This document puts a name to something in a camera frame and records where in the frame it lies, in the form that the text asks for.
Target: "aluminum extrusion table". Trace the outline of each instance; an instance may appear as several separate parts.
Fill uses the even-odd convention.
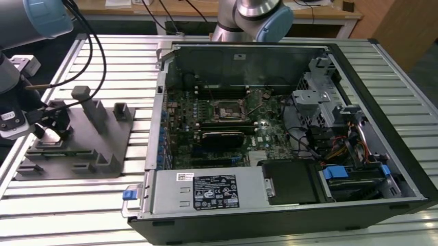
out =
[[[208,41],[208,37],[101,35],[106,81],[96,98],[105,106],[124,101],[136,108],[122,176],[114,179],[10,181],[33,137],[17,140],[0,168],[0,245],[149,245],[121,217],[121,191],[142,180],[157,69],[156,44],[164,40]],[[284,42],[336,43],[388,116],[432,182],[438,185],[438,110],[393,64],[367,40],[287,38]],[[72,77],[86,62],[89,46],[76,40],[52,83]],[[42,100],[72,102],[73,86],[96,88],[100,53],[78,79],[48,91]],[[345,88],[349,100],[353,97]],[[128,204],[134,209],[138,201]],[[367,229],[201,243],[200,245],[438,245],[438,206],[396,216]]]

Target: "gray fixture stand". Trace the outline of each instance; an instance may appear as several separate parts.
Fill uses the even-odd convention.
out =
[[[89,88],[76,86],[72,97],[88,98]],[[104,108],[98,100],[68,109],[72,131],[66,140],[49,137],[48,132],[36,140],[25,153],[14,179],[116,178],[122,170],[133,109],[125,103]]]

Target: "wooden desk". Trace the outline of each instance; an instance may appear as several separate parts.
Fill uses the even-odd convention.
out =
[[[192,21],[201,22],[197,12],[192,9],[185,1],[177,0],[161,0],[174,21]],[[209,22],[216,22],[217,16],[217,1],[214,0],[190,0],[189,1],[202,15],[206,17]],[[98,20],[146,20],[150,21],[152,18],[145,11],[142,5],[133,5],[128,9],[105,9],[105,0],[76,0],[81,13],[88,19]],[[321,6],[313,7],[311,9],[295,10],[295,24],[317,24],[317,25],[340,25],[340,31],[336,38],[348,38],[349,33],[357,20],[361,18],[359,12],[349,13],[341,11],[341,0],[335,0],[335,7]],[[153,1],[149,6],[152,14],[156,16],[157,22],[164,25],[164,22],[169,21],[169,18],[164,12],[164,9],[157,0]],[[165,35],[165,31],[157,26],[156,31],[158,35]]]

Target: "blue release tab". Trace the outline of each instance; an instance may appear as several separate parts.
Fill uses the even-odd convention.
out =
[[[385,177],[389,176],[391,175],[391,171],[389,171],[388,166],[387,165],[381,165],[380,168],[381,168],[381,171],[383,171],[384,176]]]
[[[122,191],[122,200],[132,201],[137,199],[137,192],[136,191]]]
[[[325,167],[325,169],[321,170],[321,173],[325,179],[348,177],[343,166]]]

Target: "sticker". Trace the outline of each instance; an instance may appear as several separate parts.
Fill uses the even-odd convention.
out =
[[[194,173],[177,173],[176,181],[192,181]]]
[[[234,60],[245,60],[247,59],[247,56],[245,56],[245,54],[234,54],[233,55],[233,59]]]
[[[14,118],[14,112],[13,111],[10,111],[9,113],[5,113],[5,114],[1,115],[1,120],[2,121],[10,120],[13,118]]]
[[[234,175],[192,177],[193,208],[196,210],[229,209],[238,207]]]

